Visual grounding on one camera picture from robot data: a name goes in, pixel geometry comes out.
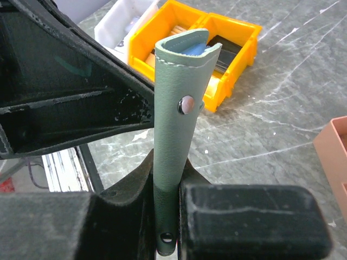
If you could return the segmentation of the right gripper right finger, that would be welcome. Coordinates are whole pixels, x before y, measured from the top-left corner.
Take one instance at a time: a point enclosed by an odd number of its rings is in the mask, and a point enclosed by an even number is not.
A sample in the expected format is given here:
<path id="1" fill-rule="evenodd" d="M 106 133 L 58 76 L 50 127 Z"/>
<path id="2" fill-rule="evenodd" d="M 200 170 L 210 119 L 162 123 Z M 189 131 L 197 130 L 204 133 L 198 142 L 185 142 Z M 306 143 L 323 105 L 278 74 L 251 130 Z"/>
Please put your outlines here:
<path id="1" fill-rule="evenodd" d="M 332 238 L 310 191 L 212 184 L 190 162 L 179 186 L 179 259 L 324 259 Z"/>

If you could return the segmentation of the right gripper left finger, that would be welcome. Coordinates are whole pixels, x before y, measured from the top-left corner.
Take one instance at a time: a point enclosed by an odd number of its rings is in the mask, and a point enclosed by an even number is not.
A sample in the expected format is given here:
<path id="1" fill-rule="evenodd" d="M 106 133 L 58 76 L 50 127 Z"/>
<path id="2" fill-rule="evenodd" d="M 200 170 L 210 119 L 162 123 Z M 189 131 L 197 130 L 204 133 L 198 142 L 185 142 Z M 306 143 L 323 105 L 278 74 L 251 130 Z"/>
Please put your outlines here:
<path id="1" fill-rule="evenodd" d="M 104 1 L 1 1 L 1 158 L 153 127 L 154 86 L 78 24 Z"/>

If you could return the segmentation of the black cards stack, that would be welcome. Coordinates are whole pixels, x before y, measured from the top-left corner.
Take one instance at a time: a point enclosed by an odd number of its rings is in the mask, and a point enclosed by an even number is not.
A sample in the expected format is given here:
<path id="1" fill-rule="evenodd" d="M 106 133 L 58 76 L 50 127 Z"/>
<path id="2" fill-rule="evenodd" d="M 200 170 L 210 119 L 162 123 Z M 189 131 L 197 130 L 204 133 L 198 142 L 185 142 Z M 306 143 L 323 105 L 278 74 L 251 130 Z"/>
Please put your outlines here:
<path id="1" fill-rule="evenodd" d="M 242 47 L 227 40 L 226 38 L 221 37 L 220 35 L 213 37 L 208 42 L 208 46 L 212 47 L 216 43 L 221 43 L 222 48 L 216 62 L 215 70 L 221 74 L 224 74 Z"/>

